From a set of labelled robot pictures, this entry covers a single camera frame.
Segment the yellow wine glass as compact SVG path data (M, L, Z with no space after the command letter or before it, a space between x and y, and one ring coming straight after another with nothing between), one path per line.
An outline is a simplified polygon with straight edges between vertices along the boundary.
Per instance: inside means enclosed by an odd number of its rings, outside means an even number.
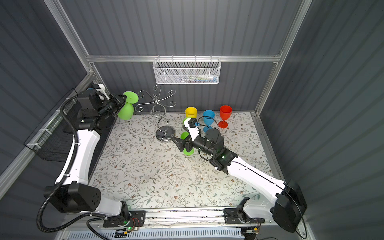
M198 110L195 107L188 107L185 109L185 114L187 118L196 119L198 115Z

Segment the blue wine glass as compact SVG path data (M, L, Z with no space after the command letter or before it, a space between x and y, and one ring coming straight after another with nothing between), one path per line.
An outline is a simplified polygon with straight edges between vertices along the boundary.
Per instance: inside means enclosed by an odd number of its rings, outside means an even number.
M212 110L206 110L203 113L203 121L205 123L205 126L203 128L203 131L206 133L209 129L211 129L211 124L213 124L215 120L215 112Z

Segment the red wine glass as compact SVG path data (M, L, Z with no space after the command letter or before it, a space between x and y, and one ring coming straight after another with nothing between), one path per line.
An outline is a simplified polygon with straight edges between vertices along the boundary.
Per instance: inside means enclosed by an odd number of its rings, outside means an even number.
M220 117L222 119L219 122L220 128L225 129L228 127L228 123L226 122L226 120L228 120L230 118L232 111L233 111L233 109L228 105L224 105L224 106L220 107Z

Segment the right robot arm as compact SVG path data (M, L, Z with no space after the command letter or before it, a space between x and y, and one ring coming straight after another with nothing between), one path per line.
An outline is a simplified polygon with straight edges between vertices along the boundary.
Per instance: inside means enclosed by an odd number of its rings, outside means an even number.
M289 233L295 233L308 208L298 183L284 182L271 177L244 161L224 145L224 137L217 129L210 129L204 137L198 128L190 129L185 139L171 138L180 151L197 149L206 154L216 170L235 177L261 193L266 203L258 203L245 197L237 206L238 219L248 223L253 219L273 219Z

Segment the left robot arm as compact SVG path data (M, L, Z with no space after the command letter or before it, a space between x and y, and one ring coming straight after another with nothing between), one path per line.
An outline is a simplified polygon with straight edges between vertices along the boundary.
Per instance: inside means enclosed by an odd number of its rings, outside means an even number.
M83 213L103 219L117 218L127 224L130 211L122 201L103 197L101 190L89 186L89 171L102 133L111 127L127 97L90 88L65 101L60 109L68 130L73 135L65 166L53 186L45 188L45 201L39 209L37 222L43 226L43 212L48 204L60 213Z

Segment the chrome wine glass rack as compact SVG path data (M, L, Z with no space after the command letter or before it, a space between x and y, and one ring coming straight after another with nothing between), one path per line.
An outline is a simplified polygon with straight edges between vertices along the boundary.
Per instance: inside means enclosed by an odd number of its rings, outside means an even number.
M150 115L157 119L155 137L161 143L168 143L175 136L176 130L170 125L169 119L166 118L167 108L173 108L177 103L171 101L169 104L164 104L163 102L173 97L176 91L168 91L168 95L164 98L161 97L162 87L160 85L155 85L153 91L152 94L145 90L139 91L137 93L139 99L143 99L145 95L148 95L151 100L147 103L137 104L134 109L137 113L141 113L145 105L152 105Z

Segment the items in white basket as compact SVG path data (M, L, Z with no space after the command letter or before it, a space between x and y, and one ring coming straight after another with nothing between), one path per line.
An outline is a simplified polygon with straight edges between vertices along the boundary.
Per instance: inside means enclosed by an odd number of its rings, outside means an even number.
M219 76L217 75L194 75L177 79L182 83L197 83L197 84L216 84L219 82Z

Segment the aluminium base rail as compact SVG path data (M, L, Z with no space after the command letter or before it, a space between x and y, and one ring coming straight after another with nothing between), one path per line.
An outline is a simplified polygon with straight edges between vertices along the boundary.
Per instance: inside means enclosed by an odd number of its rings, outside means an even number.
M277 223L272 219L265 218L264 223L242 223L239 224L226 224L224 209L230 207L201 207L201 208L149 208L149 209L131 209L133 214L137 211L145 211L144 225L140 227L144 230L162 229L162 228L202 228L202 227L272 227L277 226ZM68 234L70 231L88 231L86 221L92 217L86 217L79 220L70 227L62 230L61 233ZM116 228L104 228L104 221L97 221L91 223L95 230L112 230ZM310 227L307 223L299 223L298 232L305 236L305 228L307 229L307 236L309 235Z

